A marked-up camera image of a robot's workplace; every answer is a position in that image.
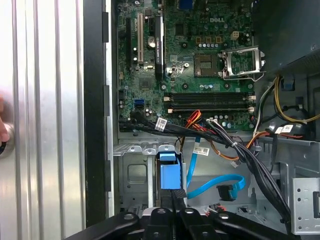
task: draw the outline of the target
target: green circuit board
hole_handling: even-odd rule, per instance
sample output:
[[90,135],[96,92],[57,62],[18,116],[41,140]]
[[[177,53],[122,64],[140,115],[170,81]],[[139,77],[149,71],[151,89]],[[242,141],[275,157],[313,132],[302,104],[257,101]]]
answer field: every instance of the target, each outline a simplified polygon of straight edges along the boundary
[[[223,80],[218,71],[223,50],[252,46],[250,1],[193,0],[192,9],[180,9],[178,0],[165,0],[160,11],[157,0],[120,0],[117,17],[118,116],[130,118],[135,100],[143,100],[140,108],[150,121],[159,116],[183,125],[190,112],[168,113],[164,96],[168,93],[247,93],[254,91],[251,80]],[[154,34],[150,21],[163,15],[163,76],[156,79]],[[143,17],[143,62],[137,61],[139,17]],[[241,36],[232,40],[233,32]],[[251,52],[232,55],[232,71],[253,68]],[[206,69],[201,74],[197,68]],[[226,111],[205,112],[206,118],[216,117],[228,131],[249,131],[251,113]]]

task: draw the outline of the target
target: black cable bundle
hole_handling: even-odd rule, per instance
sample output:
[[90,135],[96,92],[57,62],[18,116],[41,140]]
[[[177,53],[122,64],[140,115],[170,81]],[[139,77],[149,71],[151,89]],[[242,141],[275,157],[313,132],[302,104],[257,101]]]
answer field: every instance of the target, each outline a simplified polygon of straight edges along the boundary
[[267,167],[260,160],[258,160],[249,149],[247,149],[242,144],[238,144],[238,142],[234,141],[220,125],[218,125],[217,123],[214,123],[214,125],[212,125],[211,123],[202,119],[202,122],[206,126],[208,126],[208,129],[210,128],[211,130],[216,132],[216,134],[213,134],[211,132],[196,131],[172,123],[167,123],[162,132],[155,130],[156,124],[148,121],[140,112],[133,112],[131,116],[136,120],[137,124],[127,122],[121,123],[123,127],[170,137],[200,136],[201,138],[207,139],[209,141],[214,141],[216,143],[223,144],[227,147],[232,147],[233,149],[235,149],[239,156],[239,159],[243,163],[247,164],[249,170],[254,175],[256,182],[264,196],[281,215],[281,222],[285,224],[287,233],[290,235],[292,234],[290,209],[286,201],[284,200],[281,191],[271,173],[269,172]]

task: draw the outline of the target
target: motherboard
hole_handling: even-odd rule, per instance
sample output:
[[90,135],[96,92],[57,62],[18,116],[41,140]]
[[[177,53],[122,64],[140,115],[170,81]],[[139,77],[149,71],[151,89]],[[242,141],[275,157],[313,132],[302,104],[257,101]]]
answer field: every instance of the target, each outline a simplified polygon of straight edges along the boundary
[[[120,121],[140,110],[185,125],[200,109],[229,132],[253,129],[254,81],[223,75],[223,53],[253,45],[250,1],[119,0],[117,9]],[[253,62],[251,51],[235,52],[229,71]]]

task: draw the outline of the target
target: chipset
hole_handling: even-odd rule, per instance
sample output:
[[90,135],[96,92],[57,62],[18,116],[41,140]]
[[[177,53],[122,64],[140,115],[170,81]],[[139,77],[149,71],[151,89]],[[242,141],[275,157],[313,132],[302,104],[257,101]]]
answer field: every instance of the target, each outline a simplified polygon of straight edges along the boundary
[[140,88],[140,90],[150,90],[152,88],[152,78],[151,77],[140,77],[139,78],[139,88]]
[[194,76],[213,77],[218,76],[218,56],[210,54],[194,55]]

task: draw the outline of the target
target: aluminum panel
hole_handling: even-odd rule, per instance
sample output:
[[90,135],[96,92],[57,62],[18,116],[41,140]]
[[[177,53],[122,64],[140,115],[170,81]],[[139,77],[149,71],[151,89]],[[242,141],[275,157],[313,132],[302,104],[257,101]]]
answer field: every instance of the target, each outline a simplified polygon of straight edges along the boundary
[[83,2],[0,1],[3,240],[60,240],[85,228]]

